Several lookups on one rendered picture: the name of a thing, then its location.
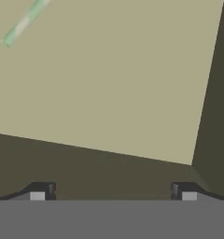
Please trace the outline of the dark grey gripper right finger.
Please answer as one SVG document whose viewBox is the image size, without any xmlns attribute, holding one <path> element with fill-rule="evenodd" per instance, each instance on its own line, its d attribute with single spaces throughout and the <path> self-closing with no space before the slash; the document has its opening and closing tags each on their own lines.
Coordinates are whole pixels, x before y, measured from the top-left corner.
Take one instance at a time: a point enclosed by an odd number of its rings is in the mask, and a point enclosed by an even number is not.
<svg viewBox="0 0 224 239">
<path fill-rule="evenodd" d="M 171 199 L 178 201 L 224 201 L 224 196 L 203 189 L 194 182 L 173 182 Z"/>
</svg>

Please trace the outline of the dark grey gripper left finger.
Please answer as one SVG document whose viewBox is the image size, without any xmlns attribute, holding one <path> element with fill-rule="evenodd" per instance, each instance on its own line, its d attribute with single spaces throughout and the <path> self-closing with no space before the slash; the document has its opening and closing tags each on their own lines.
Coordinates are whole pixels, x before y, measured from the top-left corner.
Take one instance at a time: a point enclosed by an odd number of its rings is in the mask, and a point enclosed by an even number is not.
<svg viewBox="0 0 224 239">
<path fill-rule="evenodd" d="M 55 182 L 32 182 L 24 189 L 0 197 L 0 201 L 49 201 L 56 199 Z"/>
</svg>

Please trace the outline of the olive open drawer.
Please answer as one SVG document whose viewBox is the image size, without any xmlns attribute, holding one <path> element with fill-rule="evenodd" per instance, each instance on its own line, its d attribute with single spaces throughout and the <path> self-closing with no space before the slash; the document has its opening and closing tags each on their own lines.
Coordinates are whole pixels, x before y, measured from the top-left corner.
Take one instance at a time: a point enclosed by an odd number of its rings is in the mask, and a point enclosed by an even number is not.
<svg viewBox="0 0 224 239">
<path fill-rule="evenodd" d="M 0 196 L 166 199 L 192 158 L 224 0 L 0 0 Z"/>
</svg>

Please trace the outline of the green and white straw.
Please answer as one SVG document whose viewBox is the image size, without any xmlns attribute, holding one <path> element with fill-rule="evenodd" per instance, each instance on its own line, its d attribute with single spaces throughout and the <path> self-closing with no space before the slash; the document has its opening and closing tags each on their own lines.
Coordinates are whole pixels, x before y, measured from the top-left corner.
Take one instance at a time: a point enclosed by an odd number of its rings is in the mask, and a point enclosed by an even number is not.
<svg viewBox="0 0 224 239">
<path fill-rule="evenodd" d="M 51 0 L 35 0 L 27 12 L 9 29 L 1 42 L 10 48 L 50 2 Z"/>
</svg>

